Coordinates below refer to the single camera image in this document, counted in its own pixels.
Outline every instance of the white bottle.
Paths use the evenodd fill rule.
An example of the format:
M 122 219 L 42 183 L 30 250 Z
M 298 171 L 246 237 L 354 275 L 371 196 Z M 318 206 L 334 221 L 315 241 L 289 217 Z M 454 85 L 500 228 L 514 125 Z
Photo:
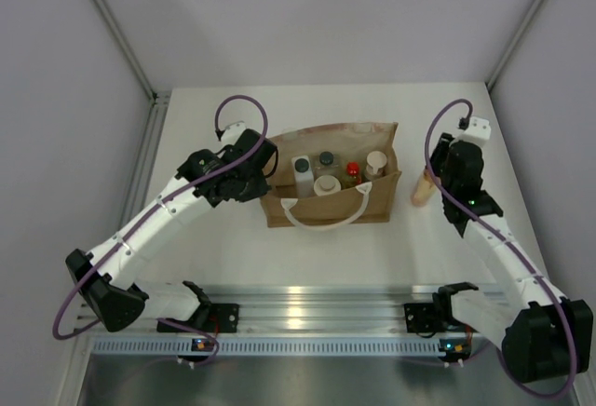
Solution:
M 315 175 L 310 165 L 308 156 L 297 156 L 291 159 L 291 166 L 294 169 L 294 180 L 296 184 L 296 196 L 299 198 L 308 198 L 313 196 L 313 187 L 315 185 Z
M 342 190 L 342 185 L 334 176 L 319 176 L 315 181 L 315 195 L 317 196 L 335 194 L 340 190 Z
M 385 166 L 387 165 L 387 156 L 383 152 L 370 152 L 366 156 L 366 164 L 364 177 L 368 181 L 378 180 L 383 176 Z

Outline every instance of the jute bag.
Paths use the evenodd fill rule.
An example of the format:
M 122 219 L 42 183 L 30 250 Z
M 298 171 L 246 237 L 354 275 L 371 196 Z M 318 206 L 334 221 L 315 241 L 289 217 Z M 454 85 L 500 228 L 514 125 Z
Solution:
M 397 127 L 397 123 L 332 124 L 269 138 L 278 146 L 279 160 L 276 173 L 268 180 L 272 190 L 261 198 L 267 225 L 326 231 L 348 223 L 388 222 L 401 175 L 393 149 Z M 357 161 L 364 169 L 367 154 L 374 150 L 387 156 L 383 178 L 332 195 L 296 198 L 293 157 L 330 151 Z M 272 165 L 269 162 L 264 172 Z

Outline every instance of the white table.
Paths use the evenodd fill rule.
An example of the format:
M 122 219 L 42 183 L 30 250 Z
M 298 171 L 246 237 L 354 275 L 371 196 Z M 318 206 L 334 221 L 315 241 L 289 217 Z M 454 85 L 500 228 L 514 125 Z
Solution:
M 400 169 L 391 222 L 349 225 L 328 233 L 296 228 L 268 229 L 258 201 L 223 203 L 199 218 L 162 250 L 142 278 L 193 280 L 204 285 L 387 287 L 459 281 L 493 283 L 480 260 L 447 223 L 440 196 L 424 208 L 410 203 L 423 165 L 428 125 L 448 102 L 467 98 L 475 115 L 491 121 L 493 136 L 484 147 L 485 188 L 505 211 L 509 224 L 541 269 L 522 195 L 511 167 L 493 106 L 483 83 L 348 85 L 252 88 L 181 88 L 173 91 L 148 196 L 164 187 L 189 154 L 217 150 L 213 114 L 233 94 L 260 101 L 269 116 L 269 136 L 336 122 L 397 121 Z M 444 117 L 437 130 L 456 133 L 464 106 Z M 261 129 L 258 111 L 234 101 L 222 125 L 237 120 Z

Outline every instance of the white surface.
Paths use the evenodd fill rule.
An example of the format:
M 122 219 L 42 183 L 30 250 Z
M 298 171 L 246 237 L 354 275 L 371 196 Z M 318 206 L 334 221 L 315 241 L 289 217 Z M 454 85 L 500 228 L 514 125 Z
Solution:
M 157 88 L 481 81 L 531 0 L 107 0 Z
M 360 285 L 447 283 L 492 279 L 454 228 L 443 218 L 440 198 L 417 209 L 409 195 L 423 169 L 423 143 L 433 116 L 453 99 L 467 97 L 488 118 L 493 137 L 484 147 L 486 188 L 510 219 L 521 244 L 539 267 L 538 247 L 508 154 L 482 83 L 174 90 L 157 152 L 149 196 L 155 196 L 186 157 L 217 148 L 211 119 L 227 96 L 244 93 L 269 115 L 269 135 L 334 122 L 400 122 L 395 140 L 400 169 L 390 223 L 349 225 L 325 234 L 296 228 L 268 229 L 258 201 L 223 203 L 182 231 L 143 278 L 190 279 L 198 284 Z M 465 109 L 446 116 L 456 133 Z M 243 119 L 259 130 L 258 111 L 235 101 L 222 123 Z
M 0 19 L 0 402 L 41 406 L 64 259 L 117 228 L 149 105 L 89 0 L 0 0 Z
M 594 1 L 548 0 L 493 92 L 552 279 L 592 309 Z

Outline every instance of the cable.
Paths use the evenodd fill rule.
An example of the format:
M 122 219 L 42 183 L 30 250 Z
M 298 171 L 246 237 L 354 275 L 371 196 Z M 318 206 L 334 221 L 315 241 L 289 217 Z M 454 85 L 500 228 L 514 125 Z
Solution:
M 472 338 L 474 337 L 474 331 L 472 328 L 466 324 L 466 343 L 467 345 L 472 345 Z
M 531 396 L 537 397 L 539 399 L 561 399 L 562 397 L 567 395 L 567 393 L 571 390 L 571 388 L 573 387 L 574 380 L 576 379 L 577 353 L 576 353 L 576 345 L 574 343 L 574 337 L 573 337 L 573 334 L 571 333 L 571 328 L 569 326 L 569 322 L 567 321 L 567 317 L 565 316 L 564 312 L 562 311 L 561 305 L 559 304 L 559 299 L 557 299 L 557 296 L 555 296 L 555 294 L 549 288 L 549 285 L 546 284 L 546 282 L 544 281 L 544 277 L 538 275 L 535 272 L 532 263 L 523 255 L 523 253 L 513 243 L 508 242 L 507 238 L 505 236 L 503 236 L 503 234 L 501 234 L 499 231 L 494 229 L 491 225 L 489 225 L 487 222 L 485 222 L 482 218 L 480 218 L 478 215 L 476 215 L 474 212 L 472 212 L 470 209 L 468 209 L 462 203 L 457 201 L 457 199 L 455 199 L 454 196 L 452 196 L 442 185 L 440 185 L 440 180 L 437 177 L 437 175 L 435 175 L 435 172 L 433 171 L 432 166 L 430 165 L 430 139 L 432 137 L 432 133 L 433 133 L 435 127 L 437 126 L 437 124 L 439 123 L 440 119 L 445 115 L 445 113 L 447 113 L 449 110 L 451 110 L 454 106 L 456 106 L 459 103 L 463 103 L 464 105 L 467 106 L 467 120 L 469 120 L 472 116 L 472 111 L 473 111 L 472 103 L 466 99 L 457 99 L 456 101 L 452 101 L 451 103 L 448 103 L 442 110 L 440 110 L 439 113 L 435 116 L 435 118 L 430 123 L 430 127 L 428 127 L 427 136 L 425 137 L 425 162 L 427 164 L 428 174 L 430 175 L 430 178 L 432 179 L 433 183 L 439 188 L 439 190 L 441 191 L 443 196 L 445 196 L 449 201 L 451 201 L 455 206 L 457 206 L 461 211 L 463 211 L 471 220 L 481 224 L 487 231 L 489 231 L 491 234 L 493 234 L 495 237 L 499 238 L 499 240 L 501 240 L 502 242 L 505 243 L 505 245 L 520 260 L 521 264 L 523 264 L 523 266 L 525 266 L 525 268 L 530 272 L 530 274 L 534 276 L 534 279 L 536 280 L 538 285 L 540 285 L 542 290 L 544 290 L 545 294 L 548 296 L 548 298 L 552 302 L 552 304 L 557 312 L 557 315 L 559 316 L 559 319 L 561 320 L 561 323 L 562 323 L 562 328 L 565 333 L 565 339 L 567 340 L 567 346 L 569 349 L 569 357 L 570 357 L 569 376 L 567 377 L 567 381 L 565 382 L 565 384 L 563 385 L 563 387 L 561 389 L 559 389 L 556 392 L 553 392 L 552 394 L 541 394 L 539 392 L 536 392 L 536 391 L 530 389 L 529 387 L 523 385 L 522 383 L 517 381 L 515 378 L 513 378 L 513 375 L 511 374 L 507 365 L 505 364 L 505 361 L 503 360 L 503 355 L 502 355 L 501 351 L 497 348 L 496 352 L 498 354 L 499 361 L 501 362 L 501 366 L 503 366 L 503 370 L 505 371 L 507 376 L 513 381 L 513 383 L 515 383 L 515 385 L 517 385 L 525 393 L 530 394 Z
M 251 102 L 252 104 L 254 104 L 257 109 L 261 112 L 261 116 L 263 117 L 263 131 L 261 133 L 261 136 L 259 137 L 259 139 L 257 140 L 256 144 L 254 144 L 252 146 L 252 148 L 244 155 L 242 155 L 241 157 L 239 157 L 238 159 L 236 159 L 235 161 L 231 162 L 230 164 L 227 164 L 211 173 L 208 173 L 207 175 L 201 176 L 200 178 L 197 178 L 194 181 L 191 181 L 190 183 L 184 185 L 183 187 L 173 191 L 171 194 L 165 196 L 162 199 L 163 203 L 168 203 L 170 202 L 172 199 L 174 199 L 176 196 L 178 196 L 179 194 L 181 194 L 182 192 L 185 192 L 188 189 L 194 188 L 195 185 L 201 184 L 207 180 L 210 180 L 211 178 L 214 178 L 218 175 L 221 175 L 222 173 L 225 173 L 227 171 L 229 171 L 230 169 L 233 169 L 234 167 L 242 164 L 244 161 L 246 161 L 247 159 L 249 159 L 252 155 L 254 155 L 256 153 L 256 151 L 259 149 L 259 147 L 263 144 L 265 136 L 267 134 L 267 129 L 268 129 L 268 120 L 267 120 L 267 113 L 265 112 L 263 106 L 256 101 L 254 98 L 249 97 L 249 96 L 244 96 L 244 95 L 236 95 L 236 96 L 230 96 L 227 99 L 225 99 L 220 106 L 217 108 L 217 111 L 215 112 L 215 129 L 219 130 L 219 117 L 220 117 L 220 112 L 223 110 L 223 108 L 231 101 L 235 101 L 235 100 L 243 100 L 243 101 L 248 101 Z M 156 213 L 156 211 L 158 211 L 160 209 L 160 205 L 155 204 L 151 209 L 149 209 L 142 217 L 141 219 L 139 219 L 138 222 L 136 222 L 130 229 L 129 231 L 122 237 L 122 241 L 126 242 L 128 241 L 132 235 L 137 232 L 139 230 L 139 228 L 141 226 L 143 226 L 147 220 L 149 220 L 151 218 L 151 216 Z M 91 327 L 93 327 L 94 325 L 100 323 L 99 319 L 95 319 L 93 321 L 91 321 L 89 324 L 87 324 L 85 327 L 83 327 L 82 329 L 77 329 L 74 330 L 74 332 L 72 333 L 68 333 L 68 334 L 61 334 L 59 331 L 60 328 L 60 323 L 62 321 L 62 318 L 64 317 L 64 313 L 66 312 L 66 309 L 68 308 L 68 306 L 70 305 L 70 303 L 73 301 L 73 299 L 75 298 L 75 296 L 79 293 L 79 291 L 85 286 L 85 284 L 88 282 L 88 280 L 95 274 L 97 273 L 97 271 L 120 249 L 120 247 L 122 246 L 121 243 L 116 243 L 103 257 L 101 257 L 101 259 L 97 262 L 97 264 L 95 264 L 93 267 L 91 267 L 91 269 L 89 269 L 87 271 L 87 273 L 81 277 L 81 279 L 76 282 L 76 284 L 74 285 L 74 287 L 69 291 L 69 293 L 66 295 L 66 298 L 64 299 L 64 302 L 62 302 L 62 305 L 60 306 L 60 308 L 58 309 L 58 313 L 56 314 L 56 317 L 54 318 L 54 323 L 52 325 L 52 334 L 54 336 L 55 339 L 59 340 L 59 341 L 63 341 L 66 339 L 70 339 L 70 338 L 74 338 L 75 336 L 86 332 L 88 329 L 90 329 Z

